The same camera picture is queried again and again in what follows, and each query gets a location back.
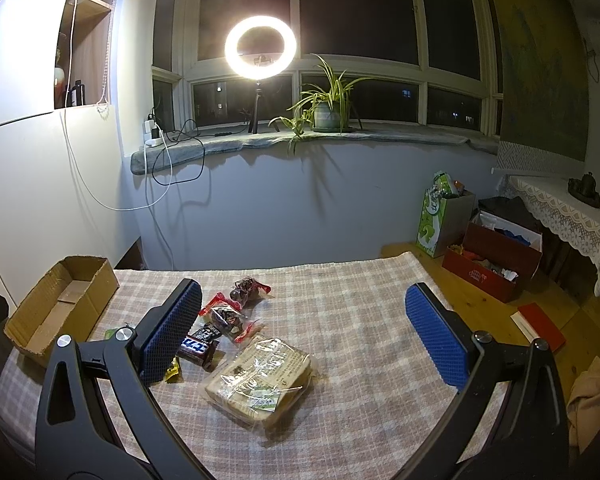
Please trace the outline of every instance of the ring light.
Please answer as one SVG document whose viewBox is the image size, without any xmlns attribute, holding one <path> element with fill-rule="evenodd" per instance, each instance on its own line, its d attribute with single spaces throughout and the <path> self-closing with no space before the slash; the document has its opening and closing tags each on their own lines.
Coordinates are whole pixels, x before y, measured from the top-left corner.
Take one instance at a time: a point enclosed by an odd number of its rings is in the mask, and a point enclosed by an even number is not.
<svg viewBox="0 0 600 480">
<path fill-rule="evenodd" d="M 285 42 L 282 56 L 268 66 L 248 64 L 244 62 L 242 57 L 238 54 L 238 41 L 240 41 L 240 38 L 245 32 L 255 27 L 273 28 L 279 32 Z M 226 43 L 224 44 L 224 56 L 231 69 L 237 73 L 237 75 L 241 75 L 247 79 L 260 81 L 267 77 L 275 76 L 288 67 L 296 55 L 297 47 L 296 37 L 285 22 L 271 16 L 251 16 L 246 20 L 242 20 L 232 28 L 231 32 L 229 32 L 229 35 L 226 37 Z"/>
</svg>

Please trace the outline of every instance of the white lace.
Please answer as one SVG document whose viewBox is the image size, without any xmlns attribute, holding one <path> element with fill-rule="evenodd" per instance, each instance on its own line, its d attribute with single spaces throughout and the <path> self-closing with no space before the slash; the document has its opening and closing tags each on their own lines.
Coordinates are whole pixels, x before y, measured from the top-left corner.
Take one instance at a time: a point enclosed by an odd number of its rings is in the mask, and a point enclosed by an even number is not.
<svg viewBox="0 0 600 480">
<path fill-rule="evenodd" d="M 519 196 L 542 225 L 590 258 L 598 270 L 594 294 L 600 296 L 600 210 L 572 198 L 566 181 L 513 175 L 505 183 L 504 196 Z"/>
</svg>

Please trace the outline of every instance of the silver screw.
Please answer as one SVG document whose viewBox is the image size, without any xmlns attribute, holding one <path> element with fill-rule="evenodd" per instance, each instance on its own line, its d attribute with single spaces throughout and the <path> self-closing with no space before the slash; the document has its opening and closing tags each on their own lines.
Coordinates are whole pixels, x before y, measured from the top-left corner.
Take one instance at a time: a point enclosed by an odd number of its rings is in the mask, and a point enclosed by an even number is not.
<svg viewBox="0 0 600 480">
<path fill-rule="evenodd" d="M 534 344 L 536 345 L 536 348 L 538 350 L 541 350 L 543 352 L 549 349 L 549 343 L 547 343 L 547 341 L 545 341 L 544 339 L 536 339 L 536 342 Z"/>
<path fill-rule="evenodd" d="M 493 336 L 485 330 L 478 330 L 474 332 L 474 337 L 478 340 L 478 343 L 487 344 L 493 341 Z"/>
<path fill-rule="evenodd" d="M 58 338 L 58 346 L 59 346 L 60 348 L 64 348 L 64 347 L 65 347 L 65 346 L 67 346 L 67 345 L 68 345 L 70 342 L 71 342 L 71 336 L 70 336 L 70 335 L 68 335 L 68 334 L 61 335 L 61 336 Z"/>
<path fill-rule="evenodd" d="M 121 328 L 116 332 L 116 339 L 118 341 L 126 341 L 132 335 L 133 331 L 130 328 Z"/>
</svg>

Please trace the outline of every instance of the painting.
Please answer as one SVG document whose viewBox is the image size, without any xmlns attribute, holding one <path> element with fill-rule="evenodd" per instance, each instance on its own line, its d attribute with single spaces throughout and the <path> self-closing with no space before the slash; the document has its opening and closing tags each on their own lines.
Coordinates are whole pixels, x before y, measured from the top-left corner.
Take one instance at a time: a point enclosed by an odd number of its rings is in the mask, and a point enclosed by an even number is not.
<svg viewBox="0 0 600 480">
<path fill-rule="evenodd" d="M 501 140 L 584 160 L 585 47 L 567 0 L 494 0 L 503 63 Z"/>
</svg>

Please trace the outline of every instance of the cardboard box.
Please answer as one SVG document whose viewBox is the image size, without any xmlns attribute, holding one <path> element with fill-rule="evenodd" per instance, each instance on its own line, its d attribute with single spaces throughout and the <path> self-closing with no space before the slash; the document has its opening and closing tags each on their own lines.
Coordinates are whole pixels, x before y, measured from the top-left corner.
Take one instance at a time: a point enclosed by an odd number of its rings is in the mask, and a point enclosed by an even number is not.
<svg viewBox="0 0 600 480">
<path fill-rule="evenodd" d="M 509 230 L 531 242 L 526 246 L 519 241 L 494 231 Z M 538 270 L 542 258 L 542 235 L 529 231 L 503 218 L 480 212 L 467 226 L 462 246 L 472 253 L 480 254 L 490 262 L 515 270 L 518 277 L 510 282 L 492 270 L 454 251 L 447 251 L 442 266 L 465 281 L 481 288 L 497 300 L 507 303 L 522 290 Z"/>
<path fill-rule="evenodd" d="M 416 245 L 433 258 L 444 254 L 449 245 L 459 242 L 464 235 L 474 205 L 475 195 L 469 191 L 456 198 L 437 200 L 427 190 Z"/>
<path fill-rule="evenodd" d="M 22 354 L 46 367 L 59 335 L 87 341 L 118 287 L 106 258 L 68 256 L 31 289 L 4 333 Z"/>
</svg>

